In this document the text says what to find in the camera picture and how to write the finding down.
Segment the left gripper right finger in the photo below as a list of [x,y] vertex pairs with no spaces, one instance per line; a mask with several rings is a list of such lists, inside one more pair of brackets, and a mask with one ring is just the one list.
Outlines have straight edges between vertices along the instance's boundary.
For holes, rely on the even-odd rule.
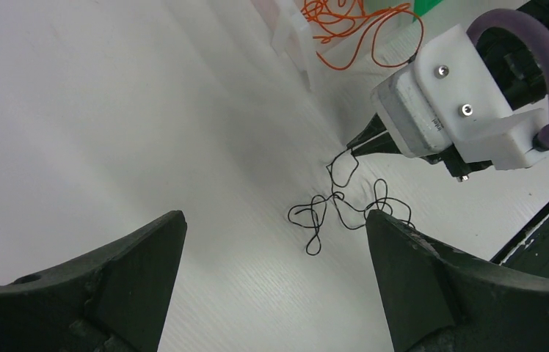
[[395,351],[549,351],[549,279],[496,265],[380,210],[366,220]]

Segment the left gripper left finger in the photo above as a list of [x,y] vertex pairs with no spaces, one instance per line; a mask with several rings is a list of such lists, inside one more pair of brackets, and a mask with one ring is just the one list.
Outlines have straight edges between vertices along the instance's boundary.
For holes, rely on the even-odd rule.
[[0,351],[156,351],[187,232],[174,210],[0,285]]

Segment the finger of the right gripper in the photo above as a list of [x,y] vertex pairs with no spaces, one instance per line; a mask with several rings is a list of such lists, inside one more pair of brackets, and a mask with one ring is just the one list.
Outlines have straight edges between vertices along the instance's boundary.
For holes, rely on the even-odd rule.
[[380,134],[386,132],[387,128],[383,124],[381,118],[378,114],[374,114],[374,116],[370,119],[369,123],[366,127],[358,134],[355,138],[353,138],[350,142],[346,144],[347,148],[355,148],[362,144],[365,144],[366,142],[370,141],[373,138],[376,138]]
[[371,154],[401,155],[400,149],[389,133],[382,133],[365,142],[354,142],[351,144],[351,149],[354,157]]

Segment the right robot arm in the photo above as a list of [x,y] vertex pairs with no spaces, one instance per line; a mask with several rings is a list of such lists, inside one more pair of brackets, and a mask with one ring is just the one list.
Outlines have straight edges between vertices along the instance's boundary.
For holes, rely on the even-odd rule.
[[466,164],[527,168],[549,155],[549,1],[495,9],[436,36],[371,93],[356,156],[455,150]]

